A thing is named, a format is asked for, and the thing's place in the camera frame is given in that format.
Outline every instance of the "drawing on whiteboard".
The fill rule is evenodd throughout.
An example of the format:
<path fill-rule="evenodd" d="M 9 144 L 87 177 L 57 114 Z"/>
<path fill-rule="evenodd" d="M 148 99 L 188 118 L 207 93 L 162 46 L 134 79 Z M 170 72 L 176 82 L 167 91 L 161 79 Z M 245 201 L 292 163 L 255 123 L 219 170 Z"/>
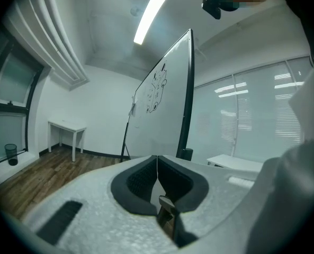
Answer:
<path fill-rule="evenodd" d="M 148 89 L 146 113 L 151 113 L 156 110 L 158 105 L 162 101 L 164 86 L 167 83 L 166 73 L 167 70 L 165 62 L 162 69 L 158 72 L 155 72 L 152 83 Z"/>

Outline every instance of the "white table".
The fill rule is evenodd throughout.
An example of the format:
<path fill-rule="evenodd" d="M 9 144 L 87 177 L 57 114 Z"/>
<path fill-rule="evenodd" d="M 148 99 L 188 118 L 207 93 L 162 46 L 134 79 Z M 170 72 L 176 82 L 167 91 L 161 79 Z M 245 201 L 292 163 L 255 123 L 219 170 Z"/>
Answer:
<path fill-rule="evenodd" d="M 229 155 L 218 155 L 207 159 L 208 165 L 216 165 L 230 169 L 246 170 L 259 173 L 263 163 L 248 161 Z"/>
<path fill-rule="evenodd" d="M 48 128 L 48 147 L 49 152 L 51 152 L 51 125 L 59 128 L 59 146 L 61 146 L 62 143 L 62 130 L 66 130 L 73 133 L 73 142 L 72 142 L 72 162 L 76 161 L 76 142 L 77 142 L 77 133 L 82 132 L 82 141 L 80 145 L 80 152 L 84 152 L 84 141 L 85 141 L 85 130 L 86 126 L 69 122 L 66 120 L 60 120 L 60 119 L 49 119 L 49 128 Z"/>

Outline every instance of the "floor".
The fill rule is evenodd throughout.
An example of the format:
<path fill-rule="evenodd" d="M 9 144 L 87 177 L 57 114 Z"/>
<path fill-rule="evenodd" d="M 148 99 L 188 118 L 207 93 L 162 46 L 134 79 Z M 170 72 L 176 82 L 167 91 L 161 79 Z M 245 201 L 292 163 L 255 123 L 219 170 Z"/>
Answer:
<path fill-rule="evenodd" d="M 119 163 L 119 159 L 76 152 L 72 162 L 70 149 L 57 147 L 0 185 L 0 207 L 22 220 L 45 197 L 77 176 Z"/>

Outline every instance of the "whiteboard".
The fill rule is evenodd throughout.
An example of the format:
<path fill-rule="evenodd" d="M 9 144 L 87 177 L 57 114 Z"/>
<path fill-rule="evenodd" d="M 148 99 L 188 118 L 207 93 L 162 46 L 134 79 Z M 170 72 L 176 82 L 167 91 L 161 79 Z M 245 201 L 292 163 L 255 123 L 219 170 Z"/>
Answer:
<path fill-rule="evenodd" d="M 185 149 L 194 86 L 192 39 L 190 29 L 136 90 L 124 138 L 131 159 L 148 155 L 179 157 Z"/>

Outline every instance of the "ceiling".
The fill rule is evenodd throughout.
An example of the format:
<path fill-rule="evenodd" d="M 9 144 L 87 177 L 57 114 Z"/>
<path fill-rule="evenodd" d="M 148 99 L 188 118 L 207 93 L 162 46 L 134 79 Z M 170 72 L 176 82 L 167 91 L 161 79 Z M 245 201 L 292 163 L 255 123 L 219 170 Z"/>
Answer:
<path fill-rule="evenodd" d="M 166 0 L 143 44 L 138 45 L 133 39 L 148 2 L 78 0 L 79 19 L 85 22 L 82 33 L 87 34 L 91 41 L 91 44 L 85 43 L 86 48 L 90 49 L 87 50 L 87 64 L 142 80 L 189 28 L 194 31 L 195 47 L 200 48 L 228 27 L 282 4 L 284 0 L 268 0 L 258 6 L 240 8 L 234 12 L 222 11 L 220 20 L 215 20 L 201 9 L 202 0 Z"/>

